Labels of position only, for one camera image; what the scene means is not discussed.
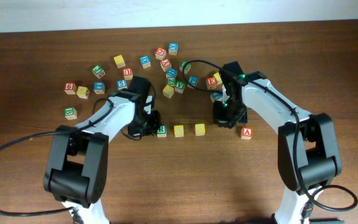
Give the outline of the green R block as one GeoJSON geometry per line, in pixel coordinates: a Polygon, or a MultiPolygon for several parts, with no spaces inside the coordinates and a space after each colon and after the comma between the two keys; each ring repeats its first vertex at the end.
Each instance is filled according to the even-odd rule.
{"type": "Polygon", "coordinates": [[[165,138],[167,136],[167,127],[165,125],[161,125],[157,130],[158,138],[165,138]]]}

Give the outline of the yellow S block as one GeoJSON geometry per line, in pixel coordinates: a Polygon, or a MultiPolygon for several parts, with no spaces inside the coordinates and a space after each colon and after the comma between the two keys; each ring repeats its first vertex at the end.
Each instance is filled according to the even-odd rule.
{"type": "Polygon", "coordinates": [[[181,138],[185,135],[184,126],[183,125],[175,125],[174,126],[174,135],[176,138],[181,138]]]}
{"type": "Polygon", "coordinates": [[[205,125],[203,123],[195,124],[195,135],[204,136],[206,133],[205,125]]]}

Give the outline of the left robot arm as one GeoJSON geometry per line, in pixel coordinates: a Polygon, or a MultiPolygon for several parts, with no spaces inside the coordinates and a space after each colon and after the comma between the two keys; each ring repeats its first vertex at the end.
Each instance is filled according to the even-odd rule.
{"type": "Polygon", "coordinates": [[[52,139],[44,189],[70,210],[74,223],[108,223],[101,195],[106,185],[109,143],[123,128],[140,140],[160,127],[160,113],[149,101],[151,82],[134,76],[112,92],[104,105],[74,127],[61,125],[52,139]]]}

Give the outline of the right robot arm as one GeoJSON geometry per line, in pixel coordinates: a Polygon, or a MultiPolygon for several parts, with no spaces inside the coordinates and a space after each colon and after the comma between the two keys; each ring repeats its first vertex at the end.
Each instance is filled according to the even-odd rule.
{"type": "Polygon", "coordinates": [[[244,73],[238,62],[219,68],[223,99],[213,105],[222,128],[247,123],[254,110],[278,135],[278,171],[285,190],[273,223],[311,223],[317,201],[342,171],[334,123],[326,113],[312,114],[279,93],[260,71],[244,73]]]}

